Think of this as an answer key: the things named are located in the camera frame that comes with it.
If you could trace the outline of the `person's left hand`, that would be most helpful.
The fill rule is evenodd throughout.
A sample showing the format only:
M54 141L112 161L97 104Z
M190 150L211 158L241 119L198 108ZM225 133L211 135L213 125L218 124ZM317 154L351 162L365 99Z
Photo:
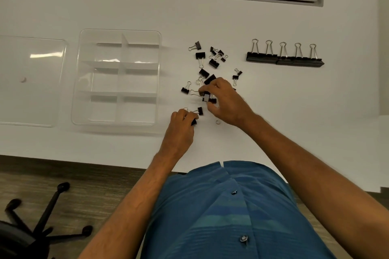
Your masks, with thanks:
M188 124L186 111L180 109L171 115L170 123L165 132L158 156L170 162L177 163L187 152L193 142L194 126Z

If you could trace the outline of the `person's right hand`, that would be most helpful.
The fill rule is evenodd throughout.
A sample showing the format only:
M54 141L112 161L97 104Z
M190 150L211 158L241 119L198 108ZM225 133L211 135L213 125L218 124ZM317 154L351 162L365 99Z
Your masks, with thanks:
M199 91L208 91L217 97L217 106L221 108L221 120L240 129L255 117L255 113L246 101L222 77L216 78Z

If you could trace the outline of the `small black binder clip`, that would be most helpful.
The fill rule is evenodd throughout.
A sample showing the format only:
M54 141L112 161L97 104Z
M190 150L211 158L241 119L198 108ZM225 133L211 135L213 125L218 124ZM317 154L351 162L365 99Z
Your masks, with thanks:
M191 126L196 126L196 125L197 125L197 119L198 119L198 118L196 118L196 117L198 116L197 112L196 112L196 111L191 111L191 110L189 110L188 107L185 107L185 108L183 108L183 109L186 111L186 114L184 115L184 118L183 118L183 119L186 119L186 117L187 117L188 115L190 115L190 114L196 115L196 116L192 119L192 121L191 121Z
M198 97L201 97L203 102L217 104L217 98L208 91L190 90L189 95L196 95Z

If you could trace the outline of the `person's left forearm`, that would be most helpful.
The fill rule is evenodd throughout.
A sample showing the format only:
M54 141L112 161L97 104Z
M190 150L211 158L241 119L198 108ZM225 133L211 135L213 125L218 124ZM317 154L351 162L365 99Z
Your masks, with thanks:
M161 189L182 156L159 151L77 259L135 259Z

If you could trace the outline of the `person's right forearm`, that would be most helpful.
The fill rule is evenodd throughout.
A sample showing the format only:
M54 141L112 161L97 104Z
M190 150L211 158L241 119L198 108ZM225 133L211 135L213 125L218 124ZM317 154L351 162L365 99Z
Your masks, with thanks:
M250 112L236 126L264 151L294 192L354 259L389 259L389 210Z

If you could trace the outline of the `pile of small binder clips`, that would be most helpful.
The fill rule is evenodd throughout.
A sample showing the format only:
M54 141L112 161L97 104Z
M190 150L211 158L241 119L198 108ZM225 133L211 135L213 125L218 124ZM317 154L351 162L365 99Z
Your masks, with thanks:
M209 60L207 65L208 67L211 67L212 70L217 70L221 65L221 62L225 63L229 56L221 49L215 48L213 46L210 47L210 55L207 55L206 51L202 51L202 47L199 41L197 41L193 46L188 47L188 51L193 50L196 50L195 59L198 62L199 68L198 78L194 81L194 84L196 87L201 88L202 86L209 85L213 80L217 78L215 74L212 74L205 69L205 60ZM190 90L195 90L194 88L191 88L191 85L192 82L188 81L187 84L182 87L181 92L189 95Z

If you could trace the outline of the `large black binder clip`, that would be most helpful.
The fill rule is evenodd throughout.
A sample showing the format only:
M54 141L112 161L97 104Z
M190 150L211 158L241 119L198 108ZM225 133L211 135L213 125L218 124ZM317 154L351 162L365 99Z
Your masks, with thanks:
M266 49L265 49L265 53L262 56L262 59L266 63L277 64L279 57L277 54L274 53L272 44L273 44L272 40L266 40Z
M303 55L302 49L301 49L301 43L296 42L294 44L294 47L295 47L294 55L289 57L291 59L291 61L293 62L293 64L300 66L300 65L304 65L304 64L308 63L308 61L310 59Z
M293 57L289 57L286 49L286 42L280 42L280 51L277 57L276 65L292 66L294 61Z
M309 45L309 47L310 47L310 53L307 59L307 63L309 63L310 66L314 66L314 67L323 66L324 65L323 60L321 58L318 58L317 56L317 50L316 50L317 45L312 43Z
M248 51L246 54L246 61L247 62L259 62L265 57L264 53L260 53L259 46L258 46L259 40L254 38L252 39L252 47L251 51Z

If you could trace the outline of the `clear plastic divided organizer box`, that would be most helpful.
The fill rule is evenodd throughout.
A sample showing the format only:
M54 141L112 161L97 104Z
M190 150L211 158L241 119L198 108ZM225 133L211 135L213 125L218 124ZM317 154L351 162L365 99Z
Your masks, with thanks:
M155 125L161 44L159 31L83 29L77 53L72 123Z

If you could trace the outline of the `blue striped button shirt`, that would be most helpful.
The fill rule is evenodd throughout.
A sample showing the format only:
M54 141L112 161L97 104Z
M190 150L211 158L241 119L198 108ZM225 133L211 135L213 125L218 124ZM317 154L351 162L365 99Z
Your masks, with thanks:
M336 259L271 168L212 163L170 176L141 259Z

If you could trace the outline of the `clear plastic lid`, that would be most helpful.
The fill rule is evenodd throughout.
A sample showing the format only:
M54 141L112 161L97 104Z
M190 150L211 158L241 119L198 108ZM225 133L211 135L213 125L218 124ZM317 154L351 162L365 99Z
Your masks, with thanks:
M67 42L0 35L0 124L57 123Z

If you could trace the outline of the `black office chair base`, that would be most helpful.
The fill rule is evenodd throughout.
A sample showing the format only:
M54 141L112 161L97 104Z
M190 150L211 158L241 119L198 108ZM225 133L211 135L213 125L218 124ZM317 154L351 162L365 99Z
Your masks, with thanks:
M71 242L90 237L93 226L83 227L81 233L50 236L53 227L46 229L46 223L61 193L70 189L68 182L57 185L45 211L34 230L31 230L15 210L22 204L21 199L12 199L5 208L10 222L0 221L0 259L48 259L51 245Z

